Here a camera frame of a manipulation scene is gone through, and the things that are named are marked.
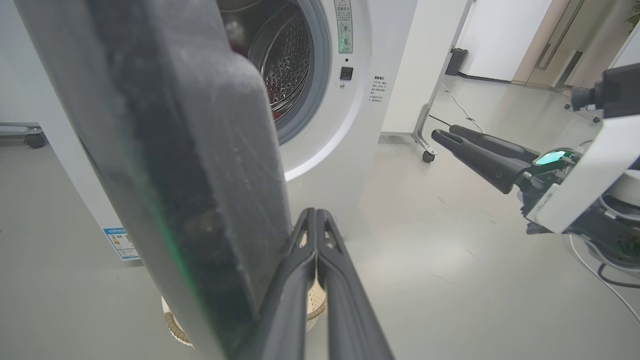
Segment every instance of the metal stand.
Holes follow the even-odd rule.
[[[427,122],[427,116],[429,115],[429,104],[425,104],[422,106],[422,110],[420,110],[420,115],[418,116],[418,122],[415,123],[415,129],[413,130],[413,134],[411,134],[411,138],[415,140],[415,142],[419,143],[420,146],[424,149],[422,153],[422,160],[425,163],[430,163],[435,160],[436,155],[438,154],[427,141],[424,139],[422,135],[422,130],[424,130],[424,123]]]
[[[0,136],[24,136],[24,143],[34,149],[44,146],[45,140],[42,136],[42,129],[35,126],[23,126],[20,124],[0,125]]]
[[[451,46],[449,50],[453,49],[460,37],[460,33],[462,32],[462,28],[465,25],[465,21],[467,20],[467,15],[469,14],[469,10],[471,9],[471,4],[473,0],[468,0],[465,9],[462,11],[462,16],[460,17],[460,22],[458,23],[458,28],[456,29],[456,33],[451,40]],[[422,160],[425,163],[431,163],[435,160],[436,155],[438,154],[427,141],[424,139],[422,135],[422,131],[424,130],[424,123],[427,121],[427,116],[429,115],[429,110],[431,109],[431,104],[433,104],[433,100],[436,97],[436,93],[438,92],[438,87],[442,82],[442,77],[444,76],[445,71],[447,70],[447,66],[449,65],[449,60],[451,60],[451,52],[447,55],[444,64],[442,64],[442,69],[440,70],[440,75],[438,76],[438,81],[436,82],[436,86],[431,93],[431,98],[428,103],[422,106],[422,110],[420,111],[420,115],[418,116],[418,121],[415,124],[415,128],[413,129],[413,133],[395,133],[395,132],[382,132],[381,135],[396,135],[396,136],[407,136],[410,135],[415,142],[419,143],[420,146],[424,149],[422,153]]]

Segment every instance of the grey floor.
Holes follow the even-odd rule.
[[[533,149],[599,129],[559,94],[445,83],[488,133]],[[442,91],[431,113],[472,127]],[[566,239],[525,235],[514,193],[433,146],[425,164],[413,142],[381,138],[348,239],[396,358],[638,359],[640,325]],[[0,358],[197,358],[168,334],[144,267],[118,260],[50,147],[2,142],[0,169]],[[640,309],[639,291],[623,294]],[[326,325],[323,315],[308,334],[307,359],[326,359]]]

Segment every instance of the chair wheel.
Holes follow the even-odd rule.
[[[431,153],[430,153],[430,152],[428,152],[428,151],[425,151],[425,152],[423,152],[423,153],[422,153],[422,160],[423,160],[425,163],[430,163],[430,162],[432,162],[433,160],[435,160],[435,158],[436,158],[436,156],[435,156],[434,154],[431,154]]]
[[[39,149],[44,146],[44,138],[40,135],[29,135],[24,138],[24,143],[34,149]]]

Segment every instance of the wall baseboard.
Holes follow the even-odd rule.
[[[492,81],[494,83],[511,84],[511,82],[509,80],[498,80],[498,79],[491,79],[491,78],[482,78],[480,76],[471,76],[471,75],[463,74],[461,72],[458,72],[458,75],[462,76],[465,79]]]

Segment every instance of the control panel label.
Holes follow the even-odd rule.
[[[129,235],[127,235],[127,231],[125,231],[123,227],[103,230],[104,233],[107,234],[107,238],[109,238],[113,248],[116,249],[120,255],[120,258],[123,260],[135,260],[140,258],[138,256],[138,251],[133,247],[133,244],[129,239]]]
[[[369,102],[382,102],[387,92],[387,81],[384,76],[374,76],[369,92]]]
[[[333,0],[338,17],[338,52],[353,52],[353,22],[351,21],[351,0]]]

